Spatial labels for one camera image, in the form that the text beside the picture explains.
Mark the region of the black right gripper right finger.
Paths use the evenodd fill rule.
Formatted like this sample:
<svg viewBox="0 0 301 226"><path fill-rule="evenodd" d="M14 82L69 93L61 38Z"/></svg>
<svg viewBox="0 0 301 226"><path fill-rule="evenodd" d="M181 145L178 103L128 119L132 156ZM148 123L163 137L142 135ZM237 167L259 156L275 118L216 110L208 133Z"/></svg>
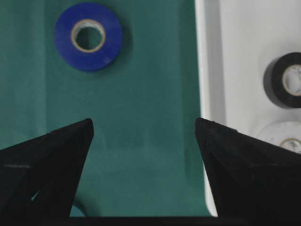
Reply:
<svg viewBox="0 0 301 226"><path fill-rule="evenodd" d="M301 223L301 156L197 118L195 136L219 217Z"/></svg>

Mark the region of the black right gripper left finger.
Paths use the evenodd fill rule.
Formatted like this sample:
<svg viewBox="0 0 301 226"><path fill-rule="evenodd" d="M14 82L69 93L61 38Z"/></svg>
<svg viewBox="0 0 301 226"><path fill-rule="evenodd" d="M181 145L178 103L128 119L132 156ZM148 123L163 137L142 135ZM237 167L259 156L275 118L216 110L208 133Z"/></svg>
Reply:
<svg viewBox="0 0 301 226"><path fill-rule="evenodd" d="M2 149L1 225L68 218L93 136L87 118Z"/></svg>

